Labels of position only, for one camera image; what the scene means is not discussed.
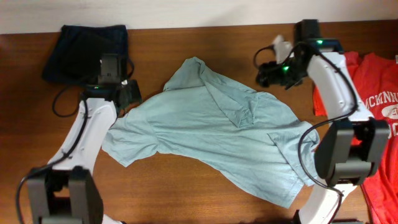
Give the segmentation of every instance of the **brown wooden surface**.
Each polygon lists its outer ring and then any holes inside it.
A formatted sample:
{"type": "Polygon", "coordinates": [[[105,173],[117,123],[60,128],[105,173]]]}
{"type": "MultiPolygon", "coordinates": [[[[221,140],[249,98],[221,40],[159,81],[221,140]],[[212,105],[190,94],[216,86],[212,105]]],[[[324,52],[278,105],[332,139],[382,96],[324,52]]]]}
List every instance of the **brown wooden surface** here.
{"type": "MultiPolygon", "coordinates": [[[[268,91],[287,103],[301,120],[317,123],[312,106],[312,82],[284,91],[255,83],[253,53],[277,34],[292,40],[292,24],[195,29],[130,30],[130,56],[143,97],[160,92],[186,58],[197,56],[215,72],[247,86],[268,91]]],[[[325,37],[341,40],[345,50],[393,58],[398,53],[397,21],[322,24],[325,37]]],[[[44,63],[58,34],[0,35],[0,223],[17,223],[14,194],[17,183],[33,166],[47,163],[61,146],[74,118],[52,114],[51,102],[61,85],[41,80],[44,63]]],[[[269,53],[260,60],[270,60],[269,53]]],[[[73,111],[76,91],[59,101],[60,111],[73,111]]],[[[320,128],[321,136],[327,127],[320,128]]],[[[128,223],[250,223],[291,218],[307,201],[305,187],[289,209],[243,192],[217,170],[195,159],[156,154],[124,168],[103,151],[94,179],[105,212],[128,223]]],[[[22,211],[30,223],[27,190],[22,211]]],[[[360,188],[348,196],[338,218],[368,220],[360,188]]]]}

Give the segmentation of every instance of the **teal fabric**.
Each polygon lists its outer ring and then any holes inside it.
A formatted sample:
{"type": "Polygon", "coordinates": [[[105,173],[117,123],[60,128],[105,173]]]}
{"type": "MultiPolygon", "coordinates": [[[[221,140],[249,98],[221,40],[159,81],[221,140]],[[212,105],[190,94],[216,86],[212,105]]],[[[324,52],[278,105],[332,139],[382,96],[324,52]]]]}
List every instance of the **teal fabric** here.
{"type": "MultiPolygon", "coordinates": [[[[297,144],[310,127],[273,95],[255,90],[187,59],[164,92],[119,118],[103,150],[124,166],[156,152],[199,159],[249,194],[288,208],[312,181],[300,167],[297,144]]],[[[302,146],[316,176],[316,131],[302,146]]]]}

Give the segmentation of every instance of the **folded black cloth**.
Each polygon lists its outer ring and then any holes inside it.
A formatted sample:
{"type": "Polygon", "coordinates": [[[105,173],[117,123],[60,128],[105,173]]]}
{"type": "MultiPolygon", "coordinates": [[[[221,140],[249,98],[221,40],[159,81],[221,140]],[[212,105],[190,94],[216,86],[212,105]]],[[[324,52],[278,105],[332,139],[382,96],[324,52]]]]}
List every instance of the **folded black cloth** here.
{"type": "Polygon", "coordinates": [[[42,78],[54,83],[95,84],[101,72],[103,54],[120,55],[123,58],[121,72],[127,74],[127,63],[134,69],[128,57],[128,48],[124,25],[98,28],[63,26],[42,78]]]}

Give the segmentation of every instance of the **white wall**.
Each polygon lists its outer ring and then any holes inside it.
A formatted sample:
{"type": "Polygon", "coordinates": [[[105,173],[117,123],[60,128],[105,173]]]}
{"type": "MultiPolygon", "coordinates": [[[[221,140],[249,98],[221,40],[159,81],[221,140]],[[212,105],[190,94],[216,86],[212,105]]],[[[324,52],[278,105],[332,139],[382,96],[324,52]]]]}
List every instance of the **white wall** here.
{"type": "Polygon", "coordinates": [[[397,19],[397,0],[0,0],[0,34],[397,19]]]}

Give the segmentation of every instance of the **red t-shirt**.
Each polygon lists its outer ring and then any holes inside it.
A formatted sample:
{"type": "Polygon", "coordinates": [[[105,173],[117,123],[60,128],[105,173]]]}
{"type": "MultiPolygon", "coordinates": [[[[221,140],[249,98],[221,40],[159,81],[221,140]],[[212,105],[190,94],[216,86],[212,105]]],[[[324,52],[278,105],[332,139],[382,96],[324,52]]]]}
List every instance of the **red t-shirt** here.
{"type": "MultiPolygon", "coordinates": [[[[375,54],[363,60],[357,52],[345,53],[354,85],[376,119],[390,127],[387,147],[376,175],[362,185],[375,223],[398,223],[398,64],[375,54]]],[[[322,99],[313,93],[315,115],[326,115],[322,99]]]]}

